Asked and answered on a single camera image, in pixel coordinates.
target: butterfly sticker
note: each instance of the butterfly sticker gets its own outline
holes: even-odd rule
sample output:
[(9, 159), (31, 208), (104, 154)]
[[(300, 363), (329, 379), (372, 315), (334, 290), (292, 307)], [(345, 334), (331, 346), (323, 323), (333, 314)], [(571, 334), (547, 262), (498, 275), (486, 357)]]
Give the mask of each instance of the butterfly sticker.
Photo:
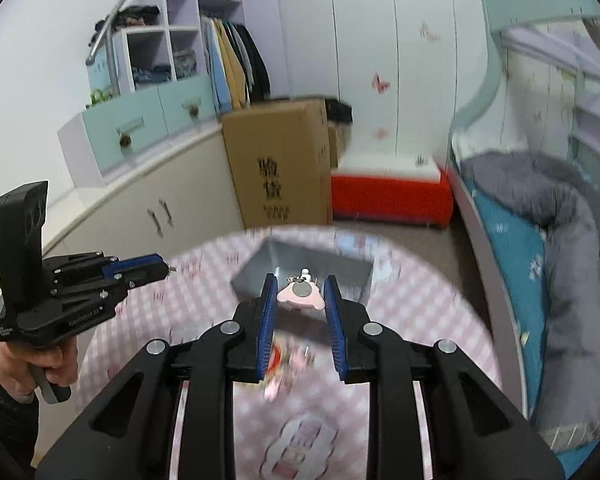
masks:
[(389, 136), (389, 132), (386, 128), (380, 128), (376, 133), (374, 133), (374, 138), (376, 140), (385, 140)]
[(429, 41), (429, 43), (435, 43), (436, 41), (440, 41), (440, 35), (435, 34), (429, 30), (429, 25), (427, 22), (422, 22), (422, 27), (420, 28), (420, 35), (425, 38), (425, 40)]
[(371, 88), (378, 90), (380, 95), (384, 94), (389, 88), (391, 88), (391, 83), (387, 81), (381, 81), (378, 72), (374, 75), (374, 78), (371, 80)]

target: mint green drawer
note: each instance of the mint green drawer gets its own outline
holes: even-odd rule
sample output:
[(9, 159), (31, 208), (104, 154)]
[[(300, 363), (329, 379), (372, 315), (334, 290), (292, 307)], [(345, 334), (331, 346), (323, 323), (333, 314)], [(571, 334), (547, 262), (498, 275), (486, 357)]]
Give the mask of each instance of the mint green drawer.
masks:
[[(93, 155), (102, 172), (167, 137), (157, 88), (96, 105), (84, 111), (82, 118)], [(128, 148), (120, 147), (120, 134), (131, 136)]]
[[(208, 75), (161, 85), (158, 88), (164, 120), (169, 135), (175, 135), (216, 115), (211, 82)], [(198, 116), (192, 116), (191, 107), (198, 107)]]

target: yellow shirt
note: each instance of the yellow shirt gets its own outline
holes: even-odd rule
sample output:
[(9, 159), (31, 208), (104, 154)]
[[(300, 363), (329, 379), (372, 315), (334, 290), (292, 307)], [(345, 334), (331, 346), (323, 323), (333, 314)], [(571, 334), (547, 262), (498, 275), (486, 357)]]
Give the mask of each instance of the yellow shirt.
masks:
[(226, 72), (226, 82), (229, 86), (229, 94), (231, 94), (231, 106), (234, 110), (239, 110), (246, 102), (246, 85), (247, 81), (244, 76), (244, 71), (240, 65), (238, 57), (229, 43), (229, 38), (224, 30), (224, 25), (220, 20), (214, 20), (218, 38), (220, 39), (220, 52), (222, 55), (222, 64)]

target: black jacket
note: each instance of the black jacket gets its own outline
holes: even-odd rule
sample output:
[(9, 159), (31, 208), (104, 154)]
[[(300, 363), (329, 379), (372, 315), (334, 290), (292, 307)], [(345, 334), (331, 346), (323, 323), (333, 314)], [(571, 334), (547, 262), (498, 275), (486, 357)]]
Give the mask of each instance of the black jacket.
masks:
[(38, 438), (38, 400), (21, 404), (0, 386), (0, 480), (30, 480)]
[(254, 85), (253, 90), (251, 91), (251, 101), (263, 101), (265, 98), (269, 97), (269, 93), (271, 92), (267, 67), (264, 65), (264, 61), (262, 60), (258, 48), (253, 42), (253, 38), (249, 34), (247, 28), (240, 23), (234, 23), (234, 25), (235, 30), (238, 31), (238, 35), (240, 35), (240, 38), (244, 43), (253, 69)]

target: pink checkered tablecloth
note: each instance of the pink checkered tablecloth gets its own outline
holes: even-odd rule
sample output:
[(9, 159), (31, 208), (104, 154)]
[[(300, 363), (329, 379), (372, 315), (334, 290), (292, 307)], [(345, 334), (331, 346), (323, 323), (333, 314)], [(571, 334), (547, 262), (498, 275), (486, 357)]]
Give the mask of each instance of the pink checkered tablecloth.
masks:
[[(391, 327), (406, 340), (422, 344), (452, 339), (495, 384), (500, 384), (488, 330), (459, 291), (426, 262), (375, 236), (337, 228), (292, 226), (217, 238), (171, 260), (177, 272), (164, 282), (130, 291), (117, 307), (117, 316), (94, 333), (77, 383), (78, 409), (81, 411), (150, 339), (170, 340), (171, 329), (185, 325), (198, 326), (204, 332), (230, 319), (237, 306), (230, 280), (267, 237), (373, 260), (367, 303), (372, 320)], [(308, 346), (315, 354), (314, 366), (300, 375), (288, 394), (273, 402), (264, 399), (261, 389), (234, 385), (238, 480), (315, 480), (320, 476), (324, 480), (365, 479), (368, 386), (341, 383), (330, 348), (315, 341), (298, 341), (291, 335), (278, 336)], [(185, 394), (186, 388), (176, 435), (181, 430)], [(429, 437), (417, 388), (416, 399), (423, 467), (425, 478), (430, 479)], [(289, 469), (285, 442), (288, 444), (298, 431), (312, 429), (312, 434), (318, 435), (314, 442), (317, 445), (302, 456), (301, 466)], [(178, 451), (176, 438), (171, 479), (177, 478)]]

